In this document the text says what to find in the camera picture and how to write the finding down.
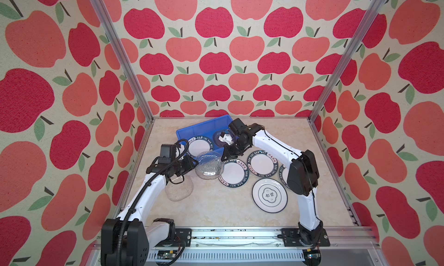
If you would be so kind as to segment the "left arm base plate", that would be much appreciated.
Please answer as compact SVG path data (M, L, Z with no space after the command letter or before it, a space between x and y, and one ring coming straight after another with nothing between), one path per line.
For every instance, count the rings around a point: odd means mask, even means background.
M180 243L185 247L190 247L192 238L192 229L175 229L175 235L172 239L166 239L156 245L157 248L176 247L178 248Z

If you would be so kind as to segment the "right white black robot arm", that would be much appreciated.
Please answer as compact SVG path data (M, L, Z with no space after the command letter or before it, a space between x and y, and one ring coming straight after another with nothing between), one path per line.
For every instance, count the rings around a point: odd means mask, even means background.
M264 126L245 125L239 118L229 124L228 132L221 132L218 140L225 143L222 161L242 156L249 148L257 147L276 158L288 170L286 183L297 195L299 207L299 240L304 246L316 246L321 238L323 222L318 217L316 191L320 177L312 151L293 148L272 136Z

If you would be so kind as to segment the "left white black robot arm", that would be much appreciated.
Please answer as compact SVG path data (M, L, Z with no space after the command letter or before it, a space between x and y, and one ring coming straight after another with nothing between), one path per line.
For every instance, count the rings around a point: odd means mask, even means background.
M137 195L116 218L107 219L101 229L102 266L143 266L152 248L161 244L177 244L176 254L167 257L159 266L170 266L183 254L186 241L180 239L172 219L157 218L145 227L149 212L167 180L181 177L199 165L193 158L168 159L156 157L146 170L143 185Z

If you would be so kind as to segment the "green rim plate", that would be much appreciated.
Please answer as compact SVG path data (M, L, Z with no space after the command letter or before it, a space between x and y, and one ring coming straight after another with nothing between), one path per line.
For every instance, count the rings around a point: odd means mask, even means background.
M229 188L238 188L247 183L249 179L249 169L247 165L239 159L231 159L224 162L222 175L219 182Z
M212 141L206 136L196 136L188 140L188 150L189 156L195 158L204 152L209 152L213 150Z
M260 178L269 178L275 175L279 168L278 161L264 150L255 150L247 157L249 171Z
M279 179L282 182L282 184L289 189L290 187L287 184L288 174L289 170L284 165L281 165L279 169Z

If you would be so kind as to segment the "white plate black pattern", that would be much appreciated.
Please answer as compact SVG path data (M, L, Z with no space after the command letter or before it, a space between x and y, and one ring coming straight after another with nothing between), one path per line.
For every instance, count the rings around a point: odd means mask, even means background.
M269 214L282 212L288 204L288 195L278 181L270 178L258 180L252 188L254 203Z

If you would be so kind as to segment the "aluminium front rail frame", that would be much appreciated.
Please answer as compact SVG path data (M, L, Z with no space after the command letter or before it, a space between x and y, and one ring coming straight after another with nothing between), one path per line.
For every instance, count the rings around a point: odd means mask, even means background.
M285 247L277 237L285 227L182 227L192 229L190 247L170 266L385 266L380 245L365 227L328 227L329 247ZM158 266L178 248L154 247L144 266ZM101 266L101 236L88 265Z

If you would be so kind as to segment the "right aluminium corner post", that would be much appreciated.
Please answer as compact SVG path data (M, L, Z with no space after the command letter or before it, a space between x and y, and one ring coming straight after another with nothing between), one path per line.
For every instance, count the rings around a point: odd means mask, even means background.
M371 0L370 5L363 16L363 19L356 29L356 32L350 39L350 43L348 44L348 46L345 48L345 52L339 60L334 73L331 75L331 77L328 78L322 94L313 107L313 110L308 118L308 122L310 124L315 122L315 119L319 115L321 109L324 107L329 95L333 91L335 84L339 81L341 75L345 71L345 68L351 61L351 58L363 43L365 35L367 34L368 30L377 18L381 8L386 4L386 2L387 0Z

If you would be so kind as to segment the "clear glass plate top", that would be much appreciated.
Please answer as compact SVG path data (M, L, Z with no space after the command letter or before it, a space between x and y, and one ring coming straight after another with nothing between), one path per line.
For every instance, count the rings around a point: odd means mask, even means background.
M219 130L213 134L213 142L218 147L224 147L225 145L228 145L227 141L233 141L235 138L235 135L232 133L231 130L225 129L225 130Z

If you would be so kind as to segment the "blue plastic bin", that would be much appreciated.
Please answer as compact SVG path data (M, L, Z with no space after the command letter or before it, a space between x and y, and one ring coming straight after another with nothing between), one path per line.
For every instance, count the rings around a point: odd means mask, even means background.
M181 128L176 131L177 138L179 140L185 139L189 140L192 137L196 136L206 136L213 143L213 150L218 152L219 154L223 154L224 147L218 147L213 142L213 134L219 130L228 129L228 125L232 122L232 118L229 115L220 116L215 119L207 120L202 123L198 123L196 125L192 125L189 127Z

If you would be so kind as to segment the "aluminium corner post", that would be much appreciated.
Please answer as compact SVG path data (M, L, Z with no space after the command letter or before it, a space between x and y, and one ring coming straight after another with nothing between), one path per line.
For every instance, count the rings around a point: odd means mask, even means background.
M148 122L153 123L154 116L151 113L147 99L145 99L141 84L139 83L139 80L133 70L125 47L123 46L123 43L121 42L121 39L118 36L116 29L114 28L112 18L108 13L104 0L90 0L90 2L105 30L105 34L108 36L109 42L114 50L114 53L121 65L124 74L127 77L127 80L132 91L135 94L135 98L137 99L142 112L144 113Z
M308 118L308 122L310 124L315 122L315 119L319 115L321 109L324 107L329 95L333 91L335 84L339 81L341 75L345 71L345 68L351 61L351 58L363 43L365 35L367 34L368 30L377 18L381 8L386 4L386 2L387 0L371 0L370 5L363 16L363 19L356 29L356 32L350 39L350 43L348 44L348 46L345 48L345 52L339 60L334 73L331 75L331 77L328 78L322 94L313 107L313 110Z

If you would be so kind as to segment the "clear glass plate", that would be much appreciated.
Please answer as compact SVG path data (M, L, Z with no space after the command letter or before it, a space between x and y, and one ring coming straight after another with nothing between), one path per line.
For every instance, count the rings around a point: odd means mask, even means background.
M218 152L202 152L195 159L198 162L195 173L201 179L218 179L222 175L224 164L222 162L222 156Z
M225 129L225 130L219 130L213 134L213 142L218 147L224 147L225 145L228 145L227 141L233 141L235 138L235 135L232 133L231 130Z
M194 184L190 178L177 177L168 182L165 192L170 201L179 202L189 197L193 189Z

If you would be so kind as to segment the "left aluminium corner post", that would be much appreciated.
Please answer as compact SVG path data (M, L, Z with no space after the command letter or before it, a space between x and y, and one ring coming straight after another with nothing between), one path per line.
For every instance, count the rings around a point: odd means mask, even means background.
M109 42L114 50L114 53L121 65L124 74L127 77L127 80L132 91L135 94L135 98L137 99L142 112L144 113L148 122L153 123L154 116L151 113L147 99L145 99L141 84L139 83L139 80L133 70L125 47L123 46L123 43L121 42L121 39L118 36L116 29L114 28L112 18L108 13L104 0L90 0L90 2L105 30L105 34L108 36Z

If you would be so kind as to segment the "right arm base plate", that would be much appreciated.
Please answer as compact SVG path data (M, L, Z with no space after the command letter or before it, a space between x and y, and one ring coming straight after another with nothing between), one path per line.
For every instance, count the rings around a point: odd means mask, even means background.
M285 247L307 247L316 248L331 246L325 229L316 229L309 231L305 228L300 229L281 229L277 235L284 243Z

